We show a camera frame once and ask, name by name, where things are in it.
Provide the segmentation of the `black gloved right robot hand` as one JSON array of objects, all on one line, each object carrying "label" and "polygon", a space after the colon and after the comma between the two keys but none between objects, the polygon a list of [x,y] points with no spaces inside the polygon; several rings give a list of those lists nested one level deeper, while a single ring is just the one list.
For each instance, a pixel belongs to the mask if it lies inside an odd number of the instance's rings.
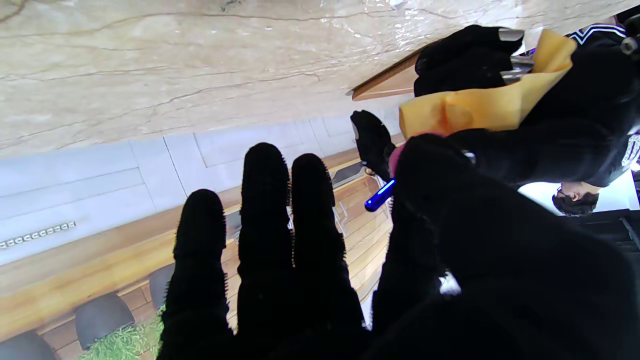
[{"label": "black gloved right robot hand", "polygon": [[352,288],[329,172],[260,142],[241,186],[237,325],[227,321],[226,217],[186,199],[159,360],[637,360],[633,265],[610,242],[481,174],[449,141],[411,137],[372,328]]}]

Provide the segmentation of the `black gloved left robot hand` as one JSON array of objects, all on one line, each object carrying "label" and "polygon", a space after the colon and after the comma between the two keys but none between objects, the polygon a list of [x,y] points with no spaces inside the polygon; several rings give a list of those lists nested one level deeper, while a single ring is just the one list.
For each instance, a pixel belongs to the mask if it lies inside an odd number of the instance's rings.
[{"label": "black gloved left robot hand", "polygon": [[[639,134],[639,59],[625,54],[626,28],[592,23],[569,34],[572,67],[518,128],[468,129],[448,137],[473,154],[478,170],[517,187],[584,182],[604,188],[627,169],[627,145]],[[416,97],[504,85],[523,30],[470,25],[420,52]]]}]

